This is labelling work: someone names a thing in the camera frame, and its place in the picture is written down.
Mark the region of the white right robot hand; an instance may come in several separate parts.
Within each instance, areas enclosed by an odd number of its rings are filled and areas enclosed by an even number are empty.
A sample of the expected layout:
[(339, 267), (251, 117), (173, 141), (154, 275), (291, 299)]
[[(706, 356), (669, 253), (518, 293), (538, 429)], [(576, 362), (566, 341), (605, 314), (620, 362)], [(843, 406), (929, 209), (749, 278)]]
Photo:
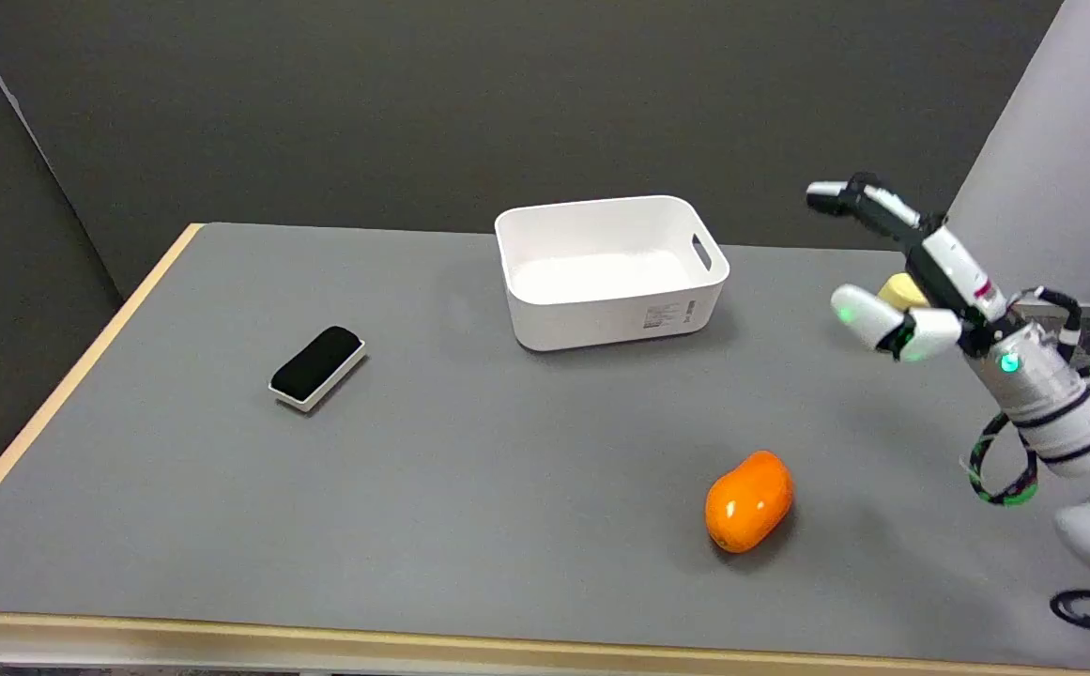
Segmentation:
[(988, 271), (946, 227), (946, 215), (922, 214), (871, 173), (846, 181), (812, 181), (806, 204), (829, 217), (853, 217), (867, 230), (896, 242), (905, 273), (927, 299), (927, 307), (894, 307), (857, 285), (841, 285), (829, 303), (853, 337), (897, 362), (918, 362), (960, 347), (983, 358), (1024, 321), (991, 281)]

